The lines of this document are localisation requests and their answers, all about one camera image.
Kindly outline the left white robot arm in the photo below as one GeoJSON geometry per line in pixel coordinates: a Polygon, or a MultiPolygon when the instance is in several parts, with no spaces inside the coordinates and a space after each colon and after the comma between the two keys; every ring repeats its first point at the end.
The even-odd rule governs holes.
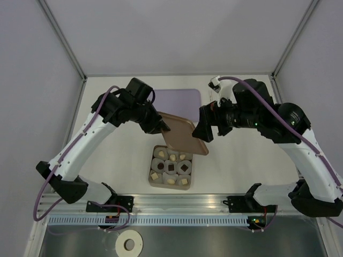
{"type": "Polygon", "coordinates": [[[143,81],[132,78],[125,88],[110,87],[91,106],[85,122],[68,144],[36,170],[45,184],[66,203],[79,200],[98,203],[106,212],[117,206],[117,195],[106,183],[80,176],[80,170],[102,141],[126,122],[137,123],[146,134],[159,134],[170,128],[153,106],[155,92],[143,81]]]}

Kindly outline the aluminium frame post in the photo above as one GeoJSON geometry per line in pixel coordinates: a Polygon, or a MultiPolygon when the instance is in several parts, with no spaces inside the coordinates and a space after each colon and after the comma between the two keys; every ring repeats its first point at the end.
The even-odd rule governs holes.
{"type": "Polygon", "coordinates": [[[37,0],[36,1],[42,12],[44,13],[47,21],[49,22],[52,30],[54,31],[55,35],[57,36],[57,39],[59,40],[60,44],[62,45],[62,48],[64,49],[67,57],[69,58],[73,68],[78,73],[81,80],[84,82],[87,79],[87,75],[85,74],[83,68],[80,65],[80,62],[77,60],[76,55],[74,54],[66,36],[64,35],[57,19],[55,18],[49,4],[45,0],[37,0]]]}
{"type": "Polygon", "coordinates": [[[284,51],[282,52],[282,55],[280,59],[278,60],[275,68],[270,74],[270,78],[272,80],[275,80],[277,75],[280,73],[282,67],[284,66],[286,60],[288,59],[289,55],[291,54],[293,48],[295,47],[296,42],[300,38],[302,32],[304,31],[307,23],[311,19],[313,13],[316,11],[318,5],[321,3],[321,0],[311,0],[310,4],[306,8],[300,22],[298,23],[294,33],[292,34],[290,40],[288,41],[284,51]]]}

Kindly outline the white paper cup three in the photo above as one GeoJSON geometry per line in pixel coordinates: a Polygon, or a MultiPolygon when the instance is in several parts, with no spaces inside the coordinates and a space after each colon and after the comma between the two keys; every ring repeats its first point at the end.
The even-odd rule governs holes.
{"type": "Polygon", "coordinates": [[[188,161],[190,161],[190,160],[192,160],[192,158],[193,158],[193,155],[192,154],[190,154],[190,153],[180,153],[179,154],[179,156],[178,156],[178,161],[184,161],[184,160],[181,160],[180,159],[180,155],[181,154],[184,154],[184,155],[186,155],[186,157],[185,157],[185,159],[184,160],[188,160],[188,161]]]}

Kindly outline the gold tin lid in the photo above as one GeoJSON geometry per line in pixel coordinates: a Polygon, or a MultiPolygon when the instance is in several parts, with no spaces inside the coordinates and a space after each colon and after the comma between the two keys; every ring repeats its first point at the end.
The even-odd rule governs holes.
{"type": "Polygon", "coordinates": [[[159,112],[164,123],[170,128],[162,131],[162,136],[168,148],[178,152],[196,155],[207,155],[209,150],[205,143],[192,136],[195,125],[191,120],[159,112]]]}

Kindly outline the lilac plastic tray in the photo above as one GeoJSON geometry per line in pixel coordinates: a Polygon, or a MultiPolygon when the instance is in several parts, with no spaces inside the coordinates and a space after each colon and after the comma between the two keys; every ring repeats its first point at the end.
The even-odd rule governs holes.
{"type": "Polygon", "coordinates": [[[199,121],[201,94],[197,89],[156,89],[154,107],[159,112],[199,121]]]}

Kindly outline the right aluminium frame post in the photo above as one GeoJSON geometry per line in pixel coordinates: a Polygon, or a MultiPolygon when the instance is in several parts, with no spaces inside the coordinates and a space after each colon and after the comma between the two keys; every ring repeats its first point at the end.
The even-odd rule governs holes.
{"type": "Polygon", "coordinates": [[[282,52],[282,55],[280,59],[278,60],[275,68],[270,74],[270,78],[272,80],[275,80],[277,75],[280,73],[282,67],[284,66],[286,60],[288,59],[289,55],[291,54],[293,48],[295,47],[296,42],[300,38],[302,32],[304,31],[307,23],[311,19],[313,13],[316,11],[318,5],[321,3],[321,0],[311,0],[310,4],[306,8],[300,22],[298,23],[294,33],[292,34],[290,40],[288,41],[284,51],[282,52]]]}

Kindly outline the left aluminium frame post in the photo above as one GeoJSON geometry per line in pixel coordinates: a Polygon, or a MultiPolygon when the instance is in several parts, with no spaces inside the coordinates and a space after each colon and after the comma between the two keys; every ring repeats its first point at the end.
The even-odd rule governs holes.
{"type": "Polygon", "coordinates": [[[80,62],[77,60],[76,55],[74,54],[66,36],[64,35],[57,19],[55,18],[49,4],[45,0],[37,0],[36,1],[42,12],[44,13],[47,21],[49,22],[52,30],[54,31],[55,35],[57,36],[57,39],[59,40],[60,44],[62,45],[62,48],[64,49],[67,57],[69,58],[73,68],[78,73],[81,80],[84,82],[87,79],[87,75],[85,74],[83,68],[80,65],[80,62]]]}

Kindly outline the aluminium front rail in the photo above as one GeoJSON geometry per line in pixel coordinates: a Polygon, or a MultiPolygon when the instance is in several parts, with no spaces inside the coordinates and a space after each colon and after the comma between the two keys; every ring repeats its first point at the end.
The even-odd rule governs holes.
{"type": "MultiPolygon", "coordinates": [[[[119,194],[133,196],[132,214],[138,215],[243,215],[247,213],[230,213],[222,202],[229,196],[227,194],[119,194]]],[[[48,209],[59,200],[56,193],[45,193],[41,197],[37,207],[37,215],[48,214],[85,214],[87,200],[79,200],[69,204],[64,200],[54,208],[48,209]]],[[[247,215],[259,215],[263,213],[249,213],[247,215]]]]}

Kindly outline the white paper cup five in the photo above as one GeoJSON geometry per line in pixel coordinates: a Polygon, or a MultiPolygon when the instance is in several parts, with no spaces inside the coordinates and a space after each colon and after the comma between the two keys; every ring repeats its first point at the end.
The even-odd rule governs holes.
{"type": "Polygon", "coordinates": [[[164,162],[164,172],[166,172],[166,173],[168,173],[168,174],[170,174],[170,175],[177,174],[177,162],[172,162],[172,161],[170,161],[170,160],[166,160],[166,161],[164,162]],[[169,170],[168,170],[168,166],[169,166],[170,164],[173,164],[173,165],[175,166],[175,170],[174,170],[174,171],[169,171],[169,170]]]}

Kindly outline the white paper cup seven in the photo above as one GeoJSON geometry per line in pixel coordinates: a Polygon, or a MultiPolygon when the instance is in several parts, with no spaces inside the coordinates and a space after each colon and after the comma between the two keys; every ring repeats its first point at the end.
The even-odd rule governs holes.
{"type": "Polygon", "coordinates": [[[163,173],[157,173],[153,170],[150,170],[150,173],[149,173],[149,176],[148,176],[148,181],[150,184],[163,184],[163,179],[162,179],[162,174],[163,173]],[[158,175],[158,179],[156,180],[153,180],[152,177],[151,177],[151,174],[154,174],[156,173],[158,175]]]}

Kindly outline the white paper cup four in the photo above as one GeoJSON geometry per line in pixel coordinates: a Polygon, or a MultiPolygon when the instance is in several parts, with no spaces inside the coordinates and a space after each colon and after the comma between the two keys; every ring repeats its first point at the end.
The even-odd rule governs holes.
{"type": "Polygon", "coordinates": [[[162,170],[159,170],[158,169],[158,164],[159,163],[163,163],[164,164],[164,160],[161,160],[161,159],[159,159],[159,158],[154,158],[153,160],[152,160],[152,162],[151,162],[151,169],[153,170],[153,171],[155,171],[155,172],[157,172],[157,173],[163,173],[164,172],[164,169],[162,169],[162,170]]]}

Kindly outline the right side aluminium rail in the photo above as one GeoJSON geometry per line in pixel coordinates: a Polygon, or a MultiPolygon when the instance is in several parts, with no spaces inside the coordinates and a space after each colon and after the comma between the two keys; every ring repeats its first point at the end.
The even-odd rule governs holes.
{"type": "Polygon", "coordinates": [[[280,100],[275,106],[275,111],[279,117],[276,122],[280,126],[281,138],[274,142],[289,155],[298,170],[299,177],[310,181],[311,158],[314,155],[305,137],[312,132],[311,123],[304,111],[294,103],[280,100]]]}

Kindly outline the white paper cup six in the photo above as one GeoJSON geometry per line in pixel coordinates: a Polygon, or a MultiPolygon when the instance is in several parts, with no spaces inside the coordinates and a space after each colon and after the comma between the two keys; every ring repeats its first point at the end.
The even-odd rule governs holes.
{"type": "Polygon", "coordinates": [[[191,170],[192,170],[192,163],[188,160],[184,160],[184,161],[181,161],[177,164],[177,173],[179,175],[189,175],[191,174],[191,170]],[[189,167],[189,170],[187,173],[184,173],[182,171],[180,171],[180,167],[183,165],[183,164],[186,164],[188,167],[189,167]]]}

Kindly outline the dark square chocolate corner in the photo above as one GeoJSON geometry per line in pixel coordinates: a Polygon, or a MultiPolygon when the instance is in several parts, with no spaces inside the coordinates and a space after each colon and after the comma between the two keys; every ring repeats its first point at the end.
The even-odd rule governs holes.
{"type": "Polygon", "coordinates": [[[183,164],[181,167],[180,167],[180,171],[184,172],[184,173],[187,173],[189,170],[189,167],[186,165],[186,164],[183,164]]]}

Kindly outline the gold square chocolate tin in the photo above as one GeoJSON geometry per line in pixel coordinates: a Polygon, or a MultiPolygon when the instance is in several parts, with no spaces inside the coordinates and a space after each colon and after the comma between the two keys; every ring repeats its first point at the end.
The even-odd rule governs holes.
{"type": "Polygon", "coordinates": [[[148,173],[152,187],[188,190],[192,183],[193,154],[154,146],[148,173]]]}

